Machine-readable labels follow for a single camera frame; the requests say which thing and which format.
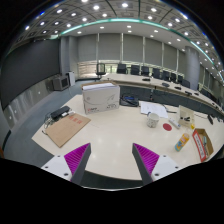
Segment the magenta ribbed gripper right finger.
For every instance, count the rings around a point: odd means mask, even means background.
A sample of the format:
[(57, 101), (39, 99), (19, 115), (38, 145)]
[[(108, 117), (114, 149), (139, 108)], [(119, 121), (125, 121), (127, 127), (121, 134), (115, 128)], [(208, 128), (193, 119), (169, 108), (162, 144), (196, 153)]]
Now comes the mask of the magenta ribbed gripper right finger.
[(152, 183), (151, 174), (159, 160), (159, 155), (137, 143), (134, 143), (132, 146), (132, 154), (139, 169), (143, 185)]

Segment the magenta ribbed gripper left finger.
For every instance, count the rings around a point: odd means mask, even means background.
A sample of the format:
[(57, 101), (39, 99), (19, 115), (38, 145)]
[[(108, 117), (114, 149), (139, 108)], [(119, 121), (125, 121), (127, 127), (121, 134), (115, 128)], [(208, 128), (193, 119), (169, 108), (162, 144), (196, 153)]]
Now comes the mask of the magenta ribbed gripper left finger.
[(65, 161), (72, 173), (72, 183), (75, 183), (77, 185), (81, 183), (90, 154), (91, 144), (87, 143), (64, 156)]

